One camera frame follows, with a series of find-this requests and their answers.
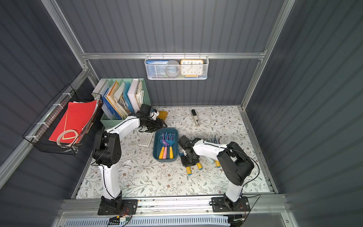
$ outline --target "calculator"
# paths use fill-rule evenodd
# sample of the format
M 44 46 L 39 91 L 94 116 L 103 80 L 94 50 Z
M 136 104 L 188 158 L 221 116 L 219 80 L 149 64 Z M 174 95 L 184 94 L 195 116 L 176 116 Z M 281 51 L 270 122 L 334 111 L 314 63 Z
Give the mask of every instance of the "calculator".
M 139 141 L 139 146 L 141 147 L 148 147 L 150 145 L 151 139 L 155 132 L 153 133 L 146 133 L 143 132 Z

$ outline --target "analog clock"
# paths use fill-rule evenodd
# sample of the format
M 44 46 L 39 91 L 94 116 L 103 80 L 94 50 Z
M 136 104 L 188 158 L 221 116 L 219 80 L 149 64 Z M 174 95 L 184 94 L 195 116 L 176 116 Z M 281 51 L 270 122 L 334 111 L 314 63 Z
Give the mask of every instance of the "analog clock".
M 203 74 L 203 60 L 183 59 L 180 61 L 180 73 L 186 77 Z

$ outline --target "white mesh basket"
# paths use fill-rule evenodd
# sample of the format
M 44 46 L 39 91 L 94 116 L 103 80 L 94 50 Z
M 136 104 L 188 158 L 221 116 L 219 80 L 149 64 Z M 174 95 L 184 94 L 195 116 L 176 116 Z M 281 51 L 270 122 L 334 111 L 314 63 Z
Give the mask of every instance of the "white mesh basket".
M 206 58 L 188 58 L 189 60 L 200 61 L 203 60 L 203 64 L 187 64 L 184 62 L 180 64 L 182 59 L 154 59 L 150 56 L 145 57 L 145 67 L 147 78 L 150 80 L 205 80 L 208 74 L 209 59 Z M 165 60 L 177 61 L 179 64 L 166 65 L 166 64 L 147 64 L 147 61 Z

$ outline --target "mounting plate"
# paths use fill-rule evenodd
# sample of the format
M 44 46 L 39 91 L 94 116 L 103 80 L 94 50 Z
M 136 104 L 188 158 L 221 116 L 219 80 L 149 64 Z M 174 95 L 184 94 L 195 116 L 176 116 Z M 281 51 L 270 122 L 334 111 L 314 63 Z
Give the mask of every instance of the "mounting plate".
M 123 201 L 123 205 L 124 205 L 125 209 L 122 210 L 120 213 L 116 214 L 115 210 L 112 210 L 112 209 L 108 208 L 106 205 L 101 204 L 99 206 L 97 215 L 119 215 L 119 216 L 124 216 L 125 213 L 127 212 L 127 208 L 129 209 L 129 212 L 127 213 L 128 215 L 136 213 L 137 202 L 138 202 L 137 199 L 123 199 L 122 201 Z
M 224 198 L 223 197 L 212 197 L 212 201 L 209 202 L 209 204 L 213 207 L 213 212 L 228 212 L 228 210 L 225 206 L 222 206 L 224 204 Z M 251 208 L 249 206 L 248 198 L 243 196 L 240 198 L 240 200 L 237 202 L 236 206 L 232 211 L 250 211 Z

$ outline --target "pink handle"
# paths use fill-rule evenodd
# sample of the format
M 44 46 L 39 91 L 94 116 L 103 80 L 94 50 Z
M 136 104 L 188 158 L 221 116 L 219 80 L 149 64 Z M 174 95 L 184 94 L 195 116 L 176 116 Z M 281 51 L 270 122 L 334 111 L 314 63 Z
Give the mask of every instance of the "pink handle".
M 168 154 L 168 146 L 166 146 L 165 148 L 164 148 L 164 155 L 163 155 L 163 159 L 166 159 L 166 155 Z

